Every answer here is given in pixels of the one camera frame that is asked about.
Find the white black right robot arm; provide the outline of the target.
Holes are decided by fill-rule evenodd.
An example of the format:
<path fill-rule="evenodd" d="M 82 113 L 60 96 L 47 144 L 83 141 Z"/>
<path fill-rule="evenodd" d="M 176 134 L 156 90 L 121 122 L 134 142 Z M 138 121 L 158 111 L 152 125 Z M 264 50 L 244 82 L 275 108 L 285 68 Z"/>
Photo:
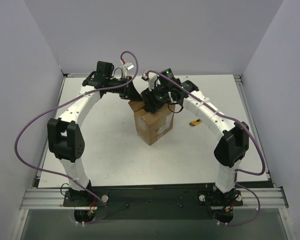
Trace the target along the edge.
<path fill-rule="evenodd" d="M 247 124 L 235 123 L 223 118 L 205 97 L 199 87 L 190 80 L 181 82 L 171 69 L 160 73 L 146 71 L 141 77 L 148 83 L 143 92 L 146 104 L 154 111 L 157 104 L 177 104 L 198 117 L 215 135 L 218 141 L 213 154 L 219 163 L 215 182 L 223 194 L 232 191 L 236 182 L 236 169 L 249 149 L 249 136 L 244 130 Z"/>

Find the yellow utility knife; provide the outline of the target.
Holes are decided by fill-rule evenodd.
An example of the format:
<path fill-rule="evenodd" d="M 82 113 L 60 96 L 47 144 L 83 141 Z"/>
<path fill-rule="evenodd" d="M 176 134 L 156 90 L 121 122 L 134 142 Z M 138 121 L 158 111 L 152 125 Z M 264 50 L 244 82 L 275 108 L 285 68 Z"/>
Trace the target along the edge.
<path fill-rule="evenodd" d="M 189 122 L 189 125 L 191 127 L 194 127 L 194 126 L 197 126 L 198 124 L 200 124 L 202 121 L 200 119 L 197 119 L 197 120 L 193 120 L 193 121 L 190 121 Z"/>

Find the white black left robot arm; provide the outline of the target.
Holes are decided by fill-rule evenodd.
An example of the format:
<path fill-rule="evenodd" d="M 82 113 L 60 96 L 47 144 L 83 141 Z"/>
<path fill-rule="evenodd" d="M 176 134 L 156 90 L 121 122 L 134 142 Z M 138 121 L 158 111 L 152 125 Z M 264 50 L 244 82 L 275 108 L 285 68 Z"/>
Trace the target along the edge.
<path fill-rule="evenodd" d="M 91 181 L 87 177 L 82 155 L 85 141 L 81 125 L 92 107 L 106 93 L 118 94 L 124 100 L 141 100 L 128 71 L 138 68 L 137 63 L 123 62 L 119 67 L 121 77 L 113 76 L 115 67 L 110 62 L 98 61 L 96 70 L 82 82 L 75 100 L 57 119 L 51 118 L 47 123 L 48 148 L 59 159 L 65 173 L 70 177 L 69 194 L 80 205 L 91 203 Z"/>

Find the brown cardboard express box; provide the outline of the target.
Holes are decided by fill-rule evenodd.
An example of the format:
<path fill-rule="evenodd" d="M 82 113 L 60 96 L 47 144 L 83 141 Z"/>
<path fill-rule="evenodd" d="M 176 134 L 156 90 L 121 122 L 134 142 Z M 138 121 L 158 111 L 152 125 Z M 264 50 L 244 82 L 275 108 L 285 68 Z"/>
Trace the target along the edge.
<path fill-rule="evenodd" d="M 168 133 L 174 124 L 174 110 L 171 106 L 165 104 L 156 113 L 146 111 L 145 104 L 142 101 L 129 101 L 131 110 L 134 114 L 135 128 L 138 136 L 149 146 Z"/>

